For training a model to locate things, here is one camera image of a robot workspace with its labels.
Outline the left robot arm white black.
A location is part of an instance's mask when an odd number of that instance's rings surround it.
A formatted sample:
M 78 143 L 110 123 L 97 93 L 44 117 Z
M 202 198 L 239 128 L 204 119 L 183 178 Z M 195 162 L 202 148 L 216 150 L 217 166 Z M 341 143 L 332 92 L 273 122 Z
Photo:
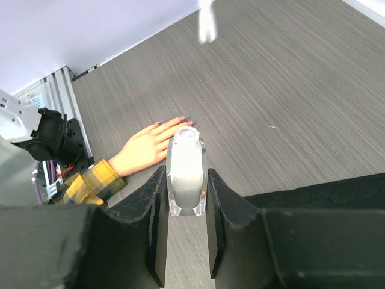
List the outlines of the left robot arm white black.
M 1 91 L 1 137 L 37 161 L 61 166 L 87 159 L 79 122 L 66 114 L 21 101 Z

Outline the yellow plaid sleeve forearm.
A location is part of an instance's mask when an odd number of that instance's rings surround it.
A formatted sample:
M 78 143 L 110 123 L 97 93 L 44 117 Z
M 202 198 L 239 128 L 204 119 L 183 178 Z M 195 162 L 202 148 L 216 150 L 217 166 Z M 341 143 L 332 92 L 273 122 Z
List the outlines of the yellow plaid sleeve forearm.
M 109 198 L 126 186 L 125 181 L 109 165 L 100 160 L 92 168 L 76 173 L 54 194 L 49 204 L 94 204 L 103 205 Z

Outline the mannequin hand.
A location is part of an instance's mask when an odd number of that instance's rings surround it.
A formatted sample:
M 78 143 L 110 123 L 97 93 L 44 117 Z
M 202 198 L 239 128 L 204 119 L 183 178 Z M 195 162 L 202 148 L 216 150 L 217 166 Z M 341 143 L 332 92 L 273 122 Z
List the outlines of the mannequin hand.
M 178 129 L 193 125 L 186 116 L 151 124 L 133 135 L 108 163 L 121 177 L 147 169 L 166 158 L 168 144 Z

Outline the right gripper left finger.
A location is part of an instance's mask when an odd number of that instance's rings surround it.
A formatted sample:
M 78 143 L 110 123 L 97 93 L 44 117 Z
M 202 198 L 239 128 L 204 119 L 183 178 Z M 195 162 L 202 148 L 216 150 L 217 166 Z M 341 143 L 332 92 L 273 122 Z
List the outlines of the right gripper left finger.
M 168 199 L 164 166 L 109 209 L 1 210 L 2 288 L 162 288 Z

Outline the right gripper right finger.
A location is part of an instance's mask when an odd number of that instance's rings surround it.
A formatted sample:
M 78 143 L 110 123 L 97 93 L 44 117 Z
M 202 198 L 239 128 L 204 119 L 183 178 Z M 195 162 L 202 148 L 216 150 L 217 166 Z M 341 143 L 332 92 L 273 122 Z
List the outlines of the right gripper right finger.
M 217 288 L 383 288 L 384 209 L 257 208 L 208 172 Z

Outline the clear nail polish bottle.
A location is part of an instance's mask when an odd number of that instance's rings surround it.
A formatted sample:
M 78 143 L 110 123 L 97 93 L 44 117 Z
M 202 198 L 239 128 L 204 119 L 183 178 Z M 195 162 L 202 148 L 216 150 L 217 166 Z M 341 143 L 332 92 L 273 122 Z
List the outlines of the clear nail polish bottle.
M 206 211 L 208 167 L 198 130 L 179 128 L 166 158 L 169 212 L 172 216 L 202 216 Z

